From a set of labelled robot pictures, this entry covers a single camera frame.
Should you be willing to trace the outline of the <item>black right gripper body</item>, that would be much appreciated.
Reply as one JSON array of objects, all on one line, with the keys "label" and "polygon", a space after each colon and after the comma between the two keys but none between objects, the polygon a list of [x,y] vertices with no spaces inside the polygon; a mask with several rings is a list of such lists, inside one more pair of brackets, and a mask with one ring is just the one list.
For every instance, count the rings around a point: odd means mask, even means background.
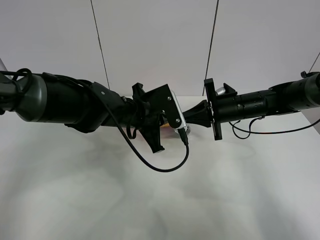
[{"label": "black right gripper body", "polygon": [[208,115],[213,128],[214,139],[222,140],[221,123],[229,122],[238,116],[236,96],[238,92],[224,83],[226,93],[216,95],[214,80],[212,78],[204,80],[204,88],[208,102]]}]

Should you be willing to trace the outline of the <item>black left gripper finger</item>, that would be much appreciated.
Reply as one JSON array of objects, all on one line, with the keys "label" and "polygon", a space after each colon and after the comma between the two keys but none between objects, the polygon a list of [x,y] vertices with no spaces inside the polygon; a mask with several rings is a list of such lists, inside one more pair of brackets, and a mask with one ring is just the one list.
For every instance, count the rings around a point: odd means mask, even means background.
[{"label": "black left gripper finger", "polygon": [[154,154],[165,150],[161,145],[160,123],[159,118],[150,119],[139,129],[139,132]]}]

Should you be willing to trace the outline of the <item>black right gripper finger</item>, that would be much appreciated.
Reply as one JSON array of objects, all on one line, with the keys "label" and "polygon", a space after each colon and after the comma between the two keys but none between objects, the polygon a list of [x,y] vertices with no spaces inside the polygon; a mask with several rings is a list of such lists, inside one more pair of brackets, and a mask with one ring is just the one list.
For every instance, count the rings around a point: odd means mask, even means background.
[{"label": "black right gripper finger", "polygon": [[183,112],[185,120],[209,120],[208,102],[202,100],[196,106]]},{"label": "black right gripper finger", "polygon": [[203,126],[203,127],[206,127],[206,128],[210,128],[212,126],[211,121],[209,119],[207,119],[207,118],[187,117],[186,118],[186,123],[187,124],[199,125],[199,126]]}]

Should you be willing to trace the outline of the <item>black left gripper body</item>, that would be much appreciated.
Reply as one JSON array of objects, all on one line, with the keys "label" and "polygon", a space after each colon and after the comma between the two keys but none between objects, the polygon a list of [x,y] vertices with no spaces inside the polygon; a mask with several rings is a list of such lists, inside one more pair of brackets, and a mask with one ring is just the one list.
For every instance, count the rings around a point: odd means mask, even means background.
[{"label": "black left gripper body", "polygon": [[168,84],[145,92],[143,85],[136,83],[132,86],[132,91],[133,99],[142,107],[142,116],[145,121],[148,118],[164,113],[171,128],[175,129],[179,126],[178,123],[176,123],[176,119],[179,118],[179,113]]}]

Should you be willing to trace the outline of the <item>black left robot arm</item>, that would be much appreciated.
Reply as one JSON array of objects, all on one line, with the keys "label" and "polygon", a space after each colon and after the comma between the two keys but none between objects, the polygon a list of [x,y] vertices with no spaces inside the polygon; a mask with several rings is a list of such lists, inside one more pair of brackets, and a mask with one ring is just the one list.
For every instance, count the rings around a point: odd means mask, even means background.
[{"label": "black left robot arm", "polygon": [[132,97],[121,96],[97,82],[23,68],[0,73],[0,111],[16,112],[24,121],[58,123],[81,133],[101,126],[121,127],[128,139],[140,133],[153,153],[163,150],[160,127],[175,130],[186,121],[168,85],[144,91],[132,87]]}]

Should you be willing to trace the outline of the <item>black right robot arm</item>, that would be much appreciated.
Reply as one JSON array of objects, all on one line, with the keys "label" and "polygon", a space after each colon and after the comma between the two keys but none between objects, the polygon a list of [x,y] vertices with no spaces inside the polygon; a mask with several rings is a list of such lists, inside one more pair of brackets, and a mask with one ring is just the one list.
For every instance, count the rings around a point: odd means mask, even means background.
[{"label": "black right robot arm", "polygon": [[215,140],[222,139],[222,123],[267,116],[286,115],[320,106],[320,73],[301,73],[301,79],[267,90],[246,94],[224,84],[215,89],[213,79],[204,81],[206,100],[183,113],[188,124],[212,128]]}]

